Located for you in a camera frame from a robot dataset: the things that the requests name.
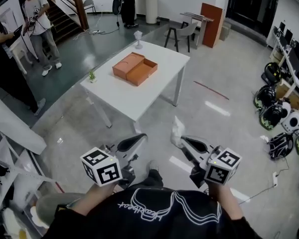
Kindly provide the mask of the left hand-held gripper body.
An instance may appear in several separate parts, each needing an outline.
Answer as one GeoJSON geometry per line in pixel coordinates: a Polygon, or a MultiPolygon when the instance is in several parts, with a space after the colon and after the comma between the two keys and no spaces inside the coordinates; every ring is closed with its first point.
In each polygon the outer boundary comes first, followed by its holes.
{"type": "Polygon", "coordinates": [[[99,187],[117,183],[121,188],[128,188],[135,180],[135,171],[131,161],[135,159],[132,155],[128,157],[121,152],[105,152],[94,147],[80,156],[85,172],[99,187]]]}

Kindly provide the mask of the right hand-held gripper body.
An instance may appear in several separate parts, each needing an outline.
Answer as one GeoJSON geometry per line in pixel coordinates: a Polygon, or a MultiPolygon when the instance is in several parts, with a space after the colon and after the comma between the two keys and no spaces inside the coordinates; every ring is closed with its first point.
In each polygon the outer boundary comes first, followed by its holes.
{"type": "Polygon", "coordinates": [[[225,185],[236,173],[242,156],[230,148],[217,146],[211,151],[194,154],[189,178],[200,188],[205,182],[225,185]]]}

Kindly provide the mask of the white cloth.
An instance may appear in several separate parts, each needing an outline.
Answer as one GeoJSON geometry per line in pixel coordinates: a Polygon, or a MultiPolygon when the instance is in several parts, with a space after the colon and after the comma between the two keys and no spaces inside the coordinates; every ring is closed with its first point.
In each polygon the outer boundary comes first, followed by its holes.
{"type": "Polygon", "coordinates": [[[172,123],[172,130],[170,135],[171,143],[178,148],[182,148],[181,137],[184,135],[184,133],[184,124],[178,119],[177,116],[175,116],[172,123]]]}

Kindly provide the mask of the orange box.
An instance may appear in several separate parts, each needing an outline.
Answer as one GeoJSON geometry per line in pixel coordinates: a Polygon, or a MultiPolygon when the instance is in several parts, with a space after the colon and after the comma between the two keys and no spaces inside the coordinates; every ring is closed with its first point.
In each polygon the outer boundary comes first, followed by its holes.
{"type": "Polygon", "coordinates": [[[115,76],[139,86],[158,68],[158,64],[141,54],[131,52],[112,67],[115,76]]]}

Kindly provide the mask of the person's right forearm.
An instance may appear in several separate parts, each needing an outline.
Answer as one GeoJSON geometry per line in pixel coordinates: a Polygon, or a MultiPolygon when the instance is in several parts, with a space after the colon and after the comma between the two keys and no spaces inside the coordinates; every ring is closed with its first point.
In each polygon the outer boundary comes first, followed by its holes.
{"type": "Polygon", "coordinates": [[[244,215],[242,209],[232,194],[229,186],[219,185],[212,182],[207,183],[207,185],[209,195],[219,202],[232,220],[240,220],[243,218],[244,215]]]}

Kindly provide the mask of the person's left forearm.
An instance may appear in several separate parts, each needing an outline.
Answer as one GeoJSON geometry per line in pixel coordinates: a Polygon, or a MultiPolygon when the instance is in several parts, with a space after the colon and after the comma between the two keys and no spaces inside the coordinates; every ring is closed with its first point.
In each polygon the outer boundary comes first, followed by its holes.
{"type": "Polygon", "coordinates": [[[103,187],[99,187],[98,185],[94,184],[88,190],[88,192],[73,205],[71,209],[81,215],[86,216],[98,204],[113,194],[115,186],[115,183],[111,183],[103,187]]]}

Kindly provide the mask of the person's grey shoe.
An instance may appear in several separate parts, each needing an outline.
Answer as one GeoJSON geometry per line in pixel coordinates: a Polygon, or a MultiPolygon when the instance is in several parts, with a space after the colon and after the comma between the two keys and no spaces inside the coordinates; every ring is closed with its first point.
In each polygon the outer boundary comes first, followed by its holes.
{"type": "Polygon", "coordinates": [[[156,160],[151,160],[147,164],[147,170],[150,172],[151,170],[159,171],[159,166],[156,160]]]}

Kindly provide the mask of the thin red stick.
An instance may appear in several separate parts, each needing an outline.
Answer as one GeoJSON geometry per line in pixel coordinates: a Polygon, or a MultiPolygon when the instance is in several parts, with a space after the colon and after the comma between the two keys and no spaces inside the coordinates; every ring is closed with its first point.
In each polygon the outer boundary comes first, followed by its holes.
{"type": "Polygon", "coordinates": [[[202,83],[200,83],[198,81],[193,81],[193,82],[196,83],[196,84],[198,84],[198,85],[200,85],[200,86],[202,86],[202,87],[204,87],[204,88],[206,88],[206,89],[208,89],[208,90],[210,90],[210,91],[212,91],[213,93],[221,96],[222,98],[224,98],[224,99],[226,99],[228,101],[230,100],[227,96],[223,95],[222,93],[220,93],[220,92],[218,92],[218,91],[216,91],[216,90],[214,90],[214,89],[212,89],[212,88],[210,88],[210,87],[208,87],[208,86],[206,86],[206,85],[204,85],[204,84],[202,84],[202,83]]]}

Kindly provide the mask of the person's black printed shirt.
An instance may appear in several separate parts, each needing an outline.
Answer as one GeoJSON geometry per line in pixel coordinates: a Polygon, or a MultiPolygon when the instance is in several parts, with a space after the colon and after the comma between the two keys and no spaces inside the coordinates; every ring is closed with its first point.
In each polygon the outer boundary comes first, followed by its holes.
{"type": "Polygon", "coordinates": [[[56,213],[42,239],[262,239],[199,191],[128,188],[88,214],[56,213]]]}

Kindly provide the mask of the white shelf unit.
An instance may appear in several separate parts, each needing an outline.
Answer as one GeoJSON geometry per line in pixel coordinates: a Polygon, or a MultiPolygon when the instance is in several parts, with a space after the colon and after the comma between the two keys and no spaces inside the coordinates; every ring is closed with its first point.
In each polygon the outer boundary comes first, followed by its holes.
{"type": "Polygon", "coordinates": [[[57,190],[57,182],[44,175],[34,153],[0,131],[0,225],[7,232],[22,229],[33,238],[43,235],[46,225],[35,209],[43,186],[57,190]]]}

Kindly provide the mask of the white round case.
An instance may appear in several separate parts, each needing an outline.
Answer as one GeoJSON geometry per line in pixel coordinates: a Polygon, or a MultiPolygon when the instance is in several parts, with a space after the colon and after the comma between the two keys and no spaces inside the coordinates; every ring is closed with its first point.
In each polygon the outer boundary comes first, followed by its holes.
{"type": "Polygon", "coordinates": [[[294,133],[299,136],[299,112],[291,111],[289,116],[282,122],[282,127],[287,133],[294,133]]]}

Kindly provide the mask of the pale purple desk fan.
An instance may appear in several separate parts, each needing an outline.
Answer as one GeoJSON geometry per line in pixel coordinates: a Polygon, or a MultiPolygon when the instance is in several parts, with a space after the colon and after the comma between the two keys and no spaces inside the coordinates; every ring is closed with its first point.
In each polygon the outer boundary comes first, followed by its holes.
{"type": "Polygon", "coordinates": [[[136,44],[136,49],[142,49],[142,44],[140,43],[140,40],[141,40],[141,38],[142,38],[142,35],[143,35],[143,33],[142,32],[140,32],[140,31],[136,31],[135,33],[134,33],[134,37],[135,37],[135,39],[136,39],[136,41],[137,41],[137,44],[136,44]]]}

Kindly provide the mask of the grey chair with black legs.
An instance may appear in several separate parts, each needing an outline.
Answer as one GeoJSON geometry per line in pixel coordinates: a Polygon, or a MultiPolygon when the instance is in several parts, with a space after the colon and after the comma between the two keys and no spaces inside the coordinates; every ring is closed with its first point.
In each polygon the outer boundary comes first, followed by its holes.
{"type": "Polygon", "coordinates": [[[196,27],[197,27],[197,22],[191,23],[191,24],[188,24],[187,22],[183,22],[181,25],[181,28],[170,27],[167,32],[164,48],[167,47],[168,41],[170,39],[170,35],[173,32],[174,40],[175,40],[174,46],[176,47],[176,51],[179,52],[179,46],[178,46],[179,41],[181,39],[186,39],[187,40],[187,51],[189,53],[190,52],[190,39],[191,39],[193,33],[195,32],[196,27]]]}

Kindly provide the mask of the orange wooden board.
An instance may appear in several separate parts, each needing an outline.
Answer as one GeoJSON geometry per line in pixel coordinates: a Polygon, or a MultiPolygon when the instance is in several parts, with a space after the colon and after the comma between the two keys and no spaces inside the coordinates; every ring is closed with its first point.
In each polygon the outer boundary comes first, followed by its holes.
{"type": "Polygon", "coordinates": [[[220,32],[224,21],[223,9],[207,3],[202,3],[201,14],[212,20],[206,23],[202,44],[213,48],[217,44],[220,37],[220,32]]]}

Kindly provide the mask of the grey side table with planks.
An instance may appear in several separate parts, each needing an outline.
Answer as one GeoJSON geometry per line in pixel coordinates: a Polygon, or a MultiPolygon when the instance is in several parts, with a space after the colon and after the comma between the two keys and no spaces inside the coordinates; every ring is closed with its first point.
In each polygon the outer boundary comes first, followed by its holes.
{"type": "Polygon", "coordinates": [[[183,12],[183,13],[180,13],[180,15],[187,16],[187,17],[191,18],[192,21],[196,20],[196,21],[201,22],[199,36],[196,39],[194,39],[195,48],[197,49],[203,43],[207,23],[213,22],[214,19],[208,18],[208,17],[200,15],[200,14],[190,13],[190,12],[183,12]]]}

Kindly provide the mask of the white desk with monitors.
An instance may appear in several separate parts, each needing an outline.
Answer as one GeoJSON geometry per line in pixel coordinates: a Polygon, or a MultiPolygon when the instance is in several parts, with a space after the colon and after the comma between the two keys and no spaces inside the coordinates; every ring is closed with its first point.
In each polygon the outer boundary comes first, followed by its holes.
{"type": "Polygon", "coordinates": [[[297,90],[297,88],[299,89],[299,59],[296,55],[295,49],[287,44],[284,32],[280,27],[277,28],[274,26],[271,33],[274,37],[274,46],[270,54],[270,59],[275,59],[274,54],[280,50],[282,52],[282,59],[279,62],[279,67],[282,67],[283,63],[286,62],[291,79],[293,81],[292,83],[289,83],[290,87],[284,94],[284,97],[288,98],[297,90]]]}

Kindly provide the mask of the white plastic chair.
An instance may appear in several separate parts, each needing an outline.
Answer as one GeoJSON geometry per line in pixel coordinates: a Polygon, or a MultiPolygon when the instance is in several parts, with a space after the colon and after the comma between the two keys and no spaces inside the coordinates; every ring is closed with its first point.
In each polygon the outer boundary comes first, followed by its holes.
{"type": "Polygon", "coordinates": [[[23,49],[22,45],[20,44],[20,41],[17,40],[15,41],[10,47],[9,47],[20,71],[24,74],[27,75],[27,71],[25,70],[23,64],[20,61],[20,58],[24,57],[27,61],[28,64],[33,66],[33,62],[28,58],[28,55],[26,51],[23,49]]]}

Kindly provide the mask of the wooden staircase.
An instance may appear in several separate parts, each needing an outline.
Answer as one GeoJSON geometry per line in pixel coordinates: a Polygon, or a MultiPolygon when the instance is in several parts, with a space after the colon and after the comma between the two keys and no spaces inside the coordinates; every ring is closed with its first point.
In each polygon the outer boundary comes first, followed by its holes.
{"type": "Polygon", "coordinates": [[[50,9],[47,16],[52,23],[52,34],[56,44],[87,33],[89,23],[83,0],[48,0],[48,3],[50,9]]]}

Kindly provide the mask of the white round pedestal table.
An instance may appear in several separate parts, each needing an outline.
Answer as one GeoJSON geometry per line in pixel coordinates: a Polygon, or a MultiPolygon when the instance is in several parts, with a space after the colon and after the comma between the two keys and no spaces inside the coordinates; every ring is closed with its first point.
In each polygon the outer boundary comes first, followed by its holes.
{"type": "Polygon", "coordinates": [[[157,24],[158,0],[135,0],[137,16],[145,16],[146,23],[157,24]]]}

